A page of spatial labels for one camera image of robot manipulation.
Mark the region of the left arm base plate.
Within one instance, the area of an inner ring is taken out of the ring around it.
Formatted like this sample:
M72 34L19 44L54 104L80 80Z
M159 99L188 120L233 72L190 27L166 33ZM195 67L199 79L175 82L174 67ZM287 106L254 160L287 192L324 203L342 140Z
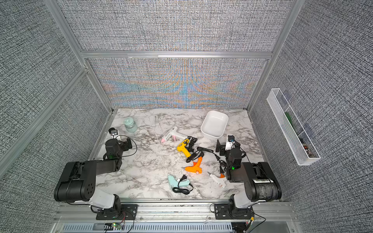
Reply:
M138 207L137 204L122 204L119 209L98 210L96 220L135 220Z

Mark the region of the white storage box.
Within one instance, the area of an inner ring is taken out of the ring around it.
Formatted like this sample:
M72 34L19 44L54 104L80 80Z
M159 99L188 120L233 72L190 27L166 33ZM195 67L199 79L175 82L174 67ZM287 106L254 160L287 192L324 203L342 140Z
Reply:
M201 132L210 140L221 139L224 135L229 117L215 110L209 111L202 123Z

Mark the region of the mint lid clear jar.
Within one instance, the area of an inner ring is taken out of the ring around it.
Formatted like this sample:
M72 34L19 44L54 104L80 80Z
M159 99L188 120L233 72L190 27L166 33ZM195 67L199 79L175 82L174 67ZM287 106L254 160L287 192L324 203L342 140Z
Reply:
M127 117L123 123L126 131L129 133L134 133L138 129L138 126L132 117Z

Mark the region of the yellow black glue gun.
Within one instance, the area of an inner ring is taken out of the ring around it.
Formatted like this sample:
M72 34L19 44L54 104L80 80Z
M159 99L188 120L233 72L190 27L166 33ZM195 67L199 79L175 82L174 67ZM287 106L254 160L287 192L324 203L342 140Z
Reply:
M197 138L189 136L184 139L182 143L177 146L177 150L182 152L187 158L194 152L194 145L197 142Z

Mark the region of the white orange glue gun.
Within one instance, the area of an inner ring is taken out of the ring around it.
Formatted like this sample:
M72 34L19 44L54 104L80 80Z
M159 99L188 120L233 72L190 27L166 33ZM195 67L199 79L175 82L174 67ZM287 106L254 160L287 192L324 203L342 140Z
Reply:
M217 177L216 175L214 175L212 173L209 173L209 177L214 182L216 182L219 185L219 187L221 187L221 188L225 188L226 187L226 183L225 182L227 181L227 179L226 179L226 177L223 174L221 174L220 177Z

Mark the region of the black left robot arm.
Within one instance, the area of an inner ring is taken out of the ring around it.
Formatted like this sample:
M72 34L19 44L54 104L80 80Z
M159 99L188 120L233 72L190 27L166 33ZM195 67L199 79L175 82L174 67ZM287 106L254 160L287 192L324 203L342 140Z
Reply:
M122 166L123 152L133 148L132 139L119 137L105 143L106 153L102 160L68 162L54 190L54 199L70 205L87 205L97 220L125 219L120 198L96 187L98 175L118 172Z

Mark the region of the green item in basket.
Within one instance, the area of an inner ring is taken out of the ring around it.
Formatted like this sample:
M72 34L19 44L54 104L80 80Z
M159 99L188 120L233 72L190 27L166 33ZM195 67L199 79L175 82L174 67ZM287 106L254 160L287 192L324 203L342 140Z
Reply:
M292 121L290 113L289 112L284 112L284 113L285 113L285 116L286 116L287 120L289 121L292 129L295 131L295 127L294 127L294 124L293 124L293 121Z

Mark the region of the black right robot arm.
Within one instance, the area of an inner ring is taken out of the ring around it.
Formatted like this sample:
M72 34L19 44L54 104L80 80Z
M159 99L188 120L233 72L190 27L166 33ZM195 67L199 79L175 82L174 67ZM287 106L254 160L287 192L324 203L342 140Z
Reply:
M217 141L216 152L226 160L222 184L228 181L244 186L243 191L230 196L227 204L214 205L216 219L249 219L254 216L252 206L281 199L282 190L270 165L243 162L247 154L233 136L225 144Z

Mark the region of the white pink glue gun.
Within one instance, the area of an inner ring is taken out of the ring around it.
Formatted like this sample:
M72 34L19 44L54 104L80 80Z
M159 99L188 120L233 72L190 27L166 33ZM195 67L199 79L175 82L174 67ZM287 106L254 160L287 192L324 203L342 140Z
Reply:
M178 132L178 127L173 126L161 139L161 143L164 143L169 140L169 138L172 137L174 141L176 140L184 140L188 138L187 135L183 135Z

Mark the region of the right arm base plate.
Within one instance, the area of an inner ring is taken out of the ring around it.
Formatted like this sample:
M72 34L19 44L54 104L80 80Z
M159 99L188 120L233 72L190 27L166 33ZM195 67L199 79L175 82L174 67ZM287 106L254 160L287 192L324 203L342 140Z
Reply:
M238 209L229 204L214 204L213 212L218 220L250 220L254 216L251 209Z

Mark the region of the mint green glue gun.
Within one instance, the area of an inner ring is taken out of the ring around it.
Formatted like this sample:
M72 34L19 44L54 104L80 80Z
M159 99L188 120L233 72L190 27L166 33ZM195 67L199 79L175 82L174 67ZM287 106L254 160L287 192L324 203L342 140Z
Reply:
M168 174L168 182L174 193L189 195L194 189L186 175L183 175L182 178L177 180L174 176Z

